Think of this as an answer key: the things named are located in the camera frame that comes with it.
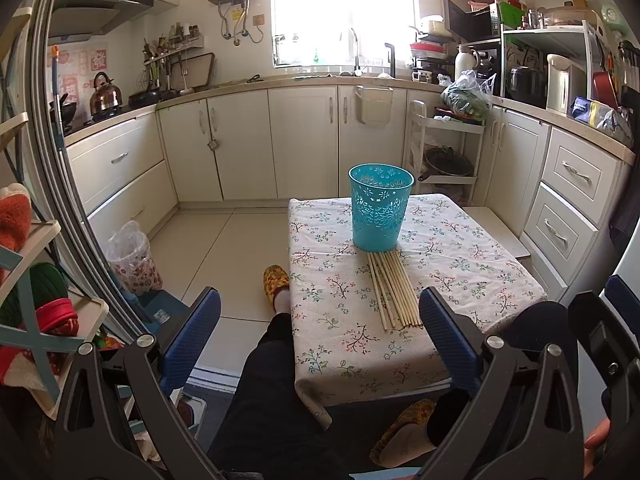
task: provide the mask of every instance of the person's foot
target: person's foot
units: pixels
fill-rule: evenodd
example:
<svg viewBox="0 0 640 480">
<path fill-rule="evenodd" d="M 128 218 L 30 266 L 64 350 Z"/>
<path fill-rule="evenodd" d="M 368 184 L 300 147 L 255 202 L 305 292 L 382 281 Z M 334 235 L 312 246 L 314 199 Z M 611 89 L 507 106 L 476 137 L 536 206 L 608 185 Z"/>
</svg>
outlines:
<svg viewBox="0 0 640 480">
<path fill-rule="evenodd" d="M 264 269 L 262 284 L 264 285 L 264 293 L 267 295 L 269 303 L 278 311 L 274 304 L 274 299 L 281 290 L 289 289 L 289 275 L 281 266 L 272 265 Z"/>
<path fill-rule="evenodd" d="M 426 425 L 435 402 L 423 399 L 406 408 L 371 449 L 369 459 L 392 468 L 435 449 L 426 436 Z"/>
</svg>

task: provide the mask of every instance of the drawer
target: drawer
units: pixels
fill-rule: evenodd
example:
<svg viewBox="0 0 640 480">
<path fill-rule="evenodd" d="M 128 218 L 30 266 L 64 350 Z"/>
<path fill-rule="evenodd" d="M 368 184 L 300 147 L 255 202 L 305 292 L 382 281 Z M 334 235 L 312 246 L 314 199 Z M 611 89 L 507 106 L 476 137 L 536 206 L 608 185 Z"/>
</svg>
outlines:
<svg viewBox="0 0 640 480">
<path fill-rule="evenodd" d="M 89 216 L 102 250 L 113 234 L 129 220 L 148 233 L 178 203 L 163 160 L 125 186 Z"/>
<path fill-rule="evenodd" d="M 553 127 L 542 180 L 601 227 L 621 164 L 590 142 Z"/>
<path fill-rule="evenodd" d="M 155 113 L 116 124 L 66 152 L 87 213 L 164 158 Z"/>
<path fill-rule="evenodd" d="M 520 235 L 520 241 L 531 253 L 530 258 L 524 258 L 520 263 L 545 289 L 549 301 L 560 301 L 568 288 L 562 276 L 526 233 Z"/>
<path fill-rule="evenodd" d="M 538 188 L 524 231 L 569 284 L 598 234 L 591 222 L 544 183 Z"/>
</svg>

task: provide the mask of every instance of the metal bolt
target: metal bolt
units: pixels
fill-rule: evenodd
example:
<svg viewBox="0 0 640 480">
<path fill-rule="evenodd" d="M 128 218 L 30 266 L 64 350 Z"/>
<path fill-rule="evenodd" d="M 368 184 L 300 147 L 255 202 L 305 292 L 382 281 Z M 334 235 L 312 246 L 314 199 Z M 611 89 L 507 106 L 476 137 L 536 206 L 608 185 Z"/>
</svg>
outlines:
<svg viewBox="0 0 640 480">
<path fill-rule="evenodd" d="M 495 348 L 500 349 L 504 346 L 504 341 L 499 338 L 497 335 L 491 335 L 486 339 L 486 343 L 491 347 L 491 348 Z"/>
<path fill-rule="evenodd" d="M 558 345 L 554 345 L 553 343 L 546 347 L 546 351 L 549 352 L 553 357 L 562 355 L 562 349 Z"/>
<path fill-rule="evenodd" d="M 90 354 L 94 350 L 94 346 L 91 343 L 82 343 L 78 347 L 78 353 L 80 355 Z"/>
<path fill-rule="evenodd" d="M 136 341 L 136 343 L 138 344 L 138 346 L 140 346 L 141 348 L 146 348 L 148 346 L 151 346 L 154 343 L 154 337 L 151 334 L 144 334 L 141 335 L 138 340 Z"/>
</svg>

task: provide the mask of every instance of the table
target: table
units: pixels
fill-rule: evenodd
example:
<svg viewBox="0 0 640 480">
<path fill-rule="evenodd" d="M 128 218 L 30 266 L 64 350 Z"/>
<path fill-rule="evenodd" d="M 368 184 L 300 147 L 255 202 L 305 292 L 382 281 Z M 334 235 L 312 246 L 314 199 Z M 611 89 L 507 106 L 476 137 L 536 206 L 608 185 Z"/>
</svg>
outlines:
<svg viewBox="0 0 640 480">
<path fill-rule="evenodd" d="M 351 238 L 351 199 L 289 202 L 296 391 L 325 428 L 325 406 L 448 376 L 426 330 L 383 330 L 367 254 Z M 409 198 L 398 248 L 417 295 L 435 286 L 485 333 L 545 299 L 524 267 L 444 195 Z"/>
</svg>

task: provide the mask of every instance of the black pants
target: black pants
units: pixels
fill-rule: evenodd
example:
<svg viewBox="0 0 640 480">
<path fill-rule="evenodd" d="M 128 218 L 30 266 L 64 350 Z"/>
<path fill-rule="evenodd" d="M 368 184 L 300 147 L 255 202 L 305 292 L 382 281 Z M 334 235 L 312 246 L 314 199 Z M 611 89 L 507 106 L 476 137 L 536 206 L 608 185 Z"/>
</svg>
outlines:
<svg viewBox="0 0 640 480">
<path fill-rule="evenodd" d="M 560 345 L 577 384 L 577 343 L 568 329 L 564 306 L 548 301 L 533 305 L 500 335 L 516 348 L 541 351 L 551 342 Z M 207 453 L 217 468 L 259 472 L 265 480 L 350 478 L 322 427 L 300 401 L 294 380 L 291 318 L 278 314 L 249 354 Z M 452 390 L 438 400 L 427 424 L 434 444 L 444 439 L 467 401 L 462 390 Z"/>
</svg>

